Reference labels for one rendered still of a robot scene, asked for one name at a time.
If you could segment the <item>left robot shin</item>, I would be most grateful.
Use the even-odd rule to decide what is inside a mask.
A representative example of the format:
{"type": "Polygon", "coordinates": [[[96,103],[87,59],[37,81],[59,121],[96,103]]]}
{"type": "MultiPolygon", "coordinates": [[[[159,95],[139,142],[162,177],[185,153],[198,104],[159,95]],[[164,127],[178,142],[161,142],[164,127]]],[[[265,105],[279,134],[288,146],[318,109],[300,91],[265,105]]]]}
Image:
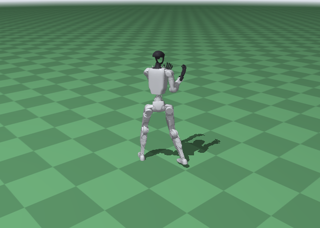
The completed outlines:
{"type": "Polygon", "coordinates": [[[145,145],[147,142],[147,134],[144,134],[144,127],[141,127],[140,131],[140,155],[144,155],[145,145]]]}

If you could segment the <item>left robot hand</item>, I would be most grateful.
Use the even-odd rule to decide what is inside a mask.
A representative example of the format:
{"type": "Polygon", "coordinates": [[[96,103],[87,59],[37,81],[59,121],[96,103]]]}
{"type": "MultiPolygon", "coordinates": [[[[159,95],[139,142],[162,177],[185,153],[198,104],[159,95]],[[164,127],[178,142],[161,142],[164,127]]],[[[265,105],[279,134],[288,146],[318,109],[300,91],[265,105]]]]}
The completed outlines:
{"type": "MultiPolygon", "coordinates": [[[[165,66],[165,65],[163,65],[163,66],[165,66]]],[[[172,67],[173,67],[173,66],[172,66],[172,67]]],[[[172,67],[171,67],[171,64],[170,64],[170,63],[168,64],[168,62],[167,62],[166,67],[164,67],[164,68],[166,68],[166,69],[168,69],[168,70],[169,70],[169,69],[171,70],[172,67]],[[170,67],[169,67],[169,65],[170,65],[170,67]]]]}

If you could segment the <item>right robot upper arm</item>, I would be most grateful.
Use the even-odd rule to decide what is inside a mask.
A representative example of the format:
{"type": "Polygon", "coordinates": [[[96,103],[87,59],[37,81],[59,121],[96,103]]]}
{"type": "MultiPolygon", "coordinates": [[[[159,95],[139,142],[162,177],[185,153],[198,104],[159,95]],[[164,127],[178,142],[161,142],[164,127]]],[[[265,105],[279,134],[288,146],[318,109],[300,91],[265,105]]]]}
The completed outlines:
{"type": "Polygon", "coordinates": [[[170,85],[169,91],[174,93],[175,91],[175,79],[174,79],[174,72],[173,70],[165,69],[165,75],[168,77],[168,82],[170,85]]]}

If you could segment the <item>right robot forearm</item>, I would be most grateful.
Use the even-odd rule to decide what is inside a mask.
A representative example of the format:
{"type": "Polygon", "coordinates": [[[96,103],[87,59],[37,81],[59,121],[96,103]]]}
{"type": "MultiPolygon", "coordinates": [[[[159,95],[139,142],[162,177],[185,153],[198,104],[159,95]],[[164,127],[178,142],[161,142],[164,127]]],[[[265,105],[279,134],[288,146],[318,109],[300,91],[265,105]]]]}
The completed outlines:
{"type": "MultiPolygon", "coordinates": [[[[182,80],[183,81],[183,80],[182,80]]],[[[177,92],[178,91],[178,89],[179,89],[179,85],[180,85],[180,83],[182,82],[182,81],[180,81],[180,77],[178,77],[178,79],[175,81],[175,88],[174,88],[174,90],[177,92]]]]}

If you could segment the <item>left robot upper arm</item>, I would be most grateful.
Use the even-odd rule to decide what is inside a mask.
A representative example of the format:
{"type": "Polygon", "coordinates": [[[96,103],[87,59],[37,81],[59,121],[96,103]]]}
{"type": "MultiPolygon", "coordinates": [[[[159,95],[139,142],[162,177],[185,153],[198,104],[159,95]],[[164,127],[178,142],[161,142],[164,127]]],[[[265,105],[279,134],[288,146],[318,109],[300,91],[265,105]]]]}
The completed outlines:
{"type": "Polygon", "coordinates": [[[144,73],[144,75],[147,77],[147,79],[149,80],[149,78],[148,78],[148,71],[149,71],[149,68],[146,68],[143,73],[144,73]]]}

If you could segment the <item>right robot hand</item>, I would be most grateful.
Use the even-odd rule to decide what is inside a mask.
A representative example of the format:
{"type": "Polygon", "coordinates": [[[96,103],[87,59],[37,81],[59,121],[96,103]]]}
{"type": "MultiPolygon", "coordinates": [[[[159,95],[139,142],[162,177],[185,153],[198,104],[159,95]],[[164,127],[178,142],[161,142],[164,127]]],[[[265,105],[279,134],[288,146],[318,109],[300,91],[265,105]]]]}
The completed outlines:
{"type": "Polygon", "coordinates": [[[182,72],[181,72],[181,75],[179,76],[180,77],[180,79],[179,79],[180,81],[183,80],[185,72],[186,72],[186,66],[183,64],[181,67],[182,67],[182,72]]]}

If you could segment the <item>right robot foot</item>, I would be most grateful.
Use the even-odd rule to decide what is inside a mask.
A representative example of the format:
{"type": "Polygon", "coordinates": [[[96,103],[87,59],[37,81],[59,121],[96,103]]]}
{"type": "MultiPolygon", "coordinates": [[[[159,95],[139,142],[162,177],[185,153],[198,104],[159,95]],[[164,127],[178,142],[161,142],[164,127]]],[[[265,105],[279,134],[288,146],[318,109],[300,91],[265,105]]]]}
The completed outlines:
{"type": "Polygon", "coordinates": [[[184,158],[183,158],[183,160],[181,160],[181,158],[178,158],[177,162],[182,163],[184,165],[188,164],[188,161],[186,159],[184,159],[184,158]]]}

